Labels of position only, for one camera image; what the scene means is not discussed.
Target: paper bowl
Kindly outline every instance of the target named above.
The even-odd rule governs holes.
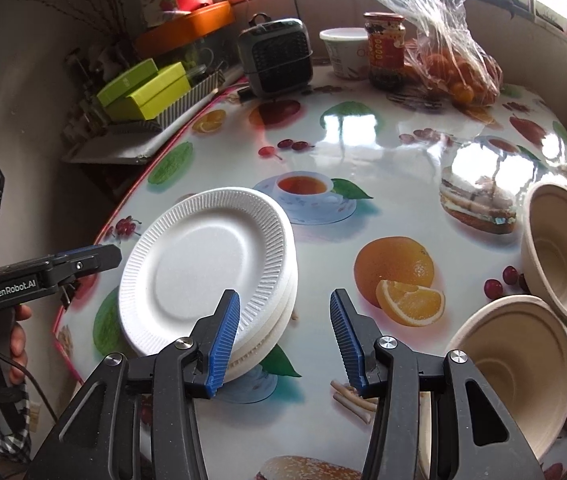
[[[487,304],[454,335],[499,395],[537,459],[567,417],[567,328],[540,298],[515,295]],[[422,395],[419,465],[428,476],[432,441],[430,396]]]
[[[541,182],[526,195],[521,259],[531,294],[567,318],[567,189]]]
[[[366,79],[370,71],[368,33],[364,28],[330,28],[319,34],[335,75],[342,79]]]

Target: fruit-patterned tablecloth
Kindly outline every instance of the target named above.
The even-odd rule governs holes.
[[[290,175],[283,194],[276,182],[292,172],[306,173]],[[278,455],[360,470],[371,417],[333,399],[331,381],[347,378],[330,293],[346,288],[383,333],[441,354],[486,293],[499,294],[494,282],[484,292],[487,280],[521,293],[522,204],[540,180],[567,186],[567,132],[523,87],[506,85],[492,107],[458,109],[415,89],[344,82],[329,67],[316,68],[311,88],[272,102],[240,104],[229,89],[174,137],[104,226],[96,242],[117,244],[124,261],[82,284],[60,313],[58,346],[83,379],[107,353],[130,354],[117,292],[143,230],[194,193],[259,189],[294,224],[298,319],[243,383],[196,404],[209,476],[247,480]],[[320,210],[286,202],[303,186],[324,194]],[[504,283],[508,266],[514,285]],[[380,276],[388,281],[378,286]],[[401,308],[406,292],[416,310]],[[552,478],[567,470],[567,421],[542,462]]]

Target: human hand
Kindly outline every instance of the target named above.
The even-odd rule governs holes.
[[[32,316],[32,309],[27,305],[19,305],[15,308],[15,311],[17,321],[25,321]],[[10,336],[10,357],[23,367],[28,364],[28,354],[25,352],[25,332],[18,323],[14,325]],[[12,367],[10,368],[9,378],[12,384],[21,384],[25,375],[22,371]]]

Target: printed apple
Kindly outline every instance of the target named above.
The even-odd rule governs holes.
[[[516,116],[510,117],[510,124],[538,148],[542,147],[542,140],[546,136],[546,131],[534,121],[521,119]]]
[[[275,126],[296,115],[301,104],[292,99],[284,99],[271,103],[261,103],[250,112],[248,120],[254,126]]]

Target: printed orange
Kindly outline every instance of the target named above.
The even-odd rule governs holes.
[[[435,264],[428,251],[404,236],[371,241],[357,254],[354,270],[359,292],[379,308],[376,290],[381,280],[430,287],[435,278]]]

